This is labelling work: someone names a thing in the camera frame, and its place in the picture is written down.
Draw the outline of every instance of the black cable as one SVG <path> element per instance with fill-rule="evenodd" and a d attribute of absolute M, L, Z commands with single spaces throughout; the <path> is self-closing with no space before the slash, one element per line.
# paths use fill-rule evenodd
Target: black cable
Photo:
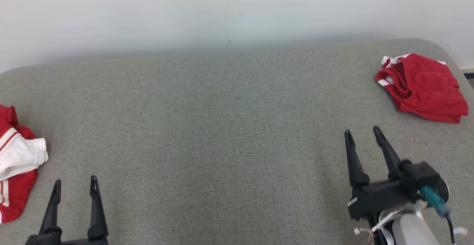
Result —
<path fill-rule="evenodd" d="M 449 226 L 449 234 L 451 235 L 451 244 L 456 244 L 456 242 L 454 240 L 453 223 L 451 222 L 451 218 L 449 217 L 449 215 L 446 215 L 446 220 L 447 220 L 447 224 Z"/>

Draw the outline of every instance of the red and white garment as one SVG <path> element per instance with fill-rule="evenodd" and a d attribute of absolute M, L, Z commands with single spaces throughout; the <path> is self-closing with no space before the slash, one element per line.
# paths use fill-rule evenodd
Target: red and white garment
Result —
<path fill-rule="evenodd" d="M 445 62 L 410 53 L 384 56 L 381 63 L 377 82 L 389 91 L 400 112 L 451 123 L 467 115 L 467 102 Z"/>
<path fill-rule="evenodd" d="M 0 105 L 0 135 L 0 223 L 6 223 L 22 214 L 48 154 L 44 139 L 19 125 L 14 107 Z"/>

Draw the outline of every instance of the white wall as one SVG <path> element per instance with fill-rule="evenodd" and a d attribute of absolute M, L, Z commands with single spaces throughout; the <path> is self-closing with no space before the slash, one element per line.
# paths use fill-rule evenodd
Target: white wall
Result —
<path fill-rule="evenodd" d="M 0 0 L 0 72 L 297 39 L 418 37 L 474 66 L 474 0 Z"/>

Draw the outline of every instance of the red cloth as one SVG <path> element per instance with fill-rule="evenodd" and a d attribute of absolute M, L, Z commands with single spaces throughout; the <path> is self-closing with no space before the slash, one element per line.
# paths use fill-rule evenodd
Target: red cloth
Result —
<path fill-rule="evenodd" d="M 25 139 L 35 139 L 33 132 L 19 125 L 15 107 L 0 105 L 0 136 L 15 128 Z M 38 169 L 0 182 L 0 223 L 16 220 L 25 209 L 29 192 L 38 177 Z"/>
<path fill-rule="evenodd" d="M 400 112 L 412 112 L 429 120 L 459 123 L 467 115 L 467 102 L 444 62 L 415 53 L 384 57 L 376 75 L 391 94 Z"/>

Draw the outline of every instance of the gray fabric surface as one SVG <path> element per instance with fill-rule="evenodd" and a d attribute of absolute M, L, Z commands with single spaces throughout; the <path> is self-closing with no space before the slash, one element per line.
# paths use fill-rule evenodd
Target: gray fabric surface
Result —
<path fill-rule="evenodd" d="M 47 140 L 50 159 L 22 216 L 0 225 L 1 243 L 38 231 L 58 178 L 63 240 L 86 237 L 95 174 L 112 245 L 366 244 L 353 233 L 366 223 L 347 211 L 343 133 L 371 179 L 385 179 L 373 125 L 401 157 L 442 174 L 455 225 L 474 231 L 474 117 L 398 113 L 374 75 L 382 56 L 405 53 L 446 61 L 473 107 L 448 54 L 411 39 L 8 71 L 0 103 Z M 446 222 L 434 210 L 425 219 L 448 244 Z"/>

